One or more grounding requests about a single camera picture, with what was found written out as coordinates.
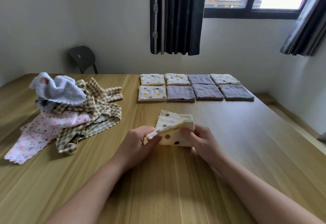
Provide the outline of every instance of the black chair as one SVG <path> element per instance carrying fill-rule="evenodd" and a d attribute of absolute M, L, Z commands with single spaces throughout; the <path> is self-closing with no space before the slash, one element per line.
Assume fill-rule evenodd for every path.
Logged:
<path fill-rule="evenodd" d="M 95 65 L 95 55 L 89 47 L 78 46 L 68 51 L 69 55 L 76 61 L 81 74 L 85 73 L 89 67 L 93 66 L 95 74 L 98 74 Z"/>

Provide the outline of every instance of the plaid towel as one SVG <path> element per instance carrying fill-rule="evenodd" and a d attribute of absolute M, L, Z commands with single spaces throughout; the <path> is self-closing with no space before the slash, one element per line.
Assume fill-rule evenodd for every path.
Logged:
<path fill-rule="evenodd" d="M 76 82 L 76 85 L 86 94 L 86 101 L 78 106 L 57 105 L 55 107 L 56 113 L 63 112 L 64 110 L 83 111 L 88 113 L 91 120 L 87 123 L 62 130 L 56 141 L 59 153 L 75 154 L 77 143 L 80 139 L 93 136 L 121 121 L 121 107 L 117 104 L 109 103 L 123 99 L 121 87 L 104 90 L 93 78 L 88 83 L 79 80 Z"/>

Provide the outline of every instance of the wooden table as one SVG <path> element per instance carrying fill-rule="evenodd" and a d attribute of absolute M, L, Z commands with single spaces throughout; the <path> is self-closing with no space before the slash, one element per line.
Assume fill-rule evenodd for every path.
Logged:
<path fill-rule="evenodd" d="M 28 88 L 36 74 L 0 89 L 0 156 L 19 128 L 39 111 Z M 264 181 L 326 221 L 326 157 L 258 99 L 255 102 L 137 103 L 139 75 L 94 77 L 101 87 L 123 87 L 122 121 L 83 140 L 76 155 L 51 143 L 23 165 L 0 160 L 0 223 L 43 223 L 116 151 L 129 129 L 155 126 L 161 109 L 192 114 L 211 128 L 221 147 Z M 190 148 L 158 146 L 126 173 L 99 223 L 254 223 L 229 186 Z"/>

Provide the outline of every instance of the pile of towels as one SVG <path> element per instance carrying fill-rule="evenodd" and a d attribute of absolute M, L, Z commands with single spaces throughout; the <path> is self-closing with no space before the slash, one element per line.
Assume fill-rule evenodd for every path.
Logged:
<path fill-rule="evenodd" d="M 93 136 L 121 121 L 122 88 L 103 89 L 94 78 L 77 82 L 68 76 L 52 79 L 39 74 L 30 88 L 39 96 L 35 103 L 41 113 L 21 127 L 22 134 L 5 155 L 6 160 L 24 164 L 56 139 L 59 153 L 75 154 L 80 139 Z"/>

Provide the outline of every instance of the dark curtain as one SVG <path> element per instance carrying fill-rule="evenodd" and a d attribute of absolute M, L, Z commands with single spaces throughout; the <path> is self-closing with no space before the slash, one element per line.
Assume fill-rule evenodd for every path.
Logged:
<path fill-rule="evenodd" d="M 326 32 L 326 0 L 307 0 L 280 52 L 313 56 Z"/>
<path fill-rule="evenodd" d="M 205 0 L 150 0 L 151 53 L 198 55 Z"/>

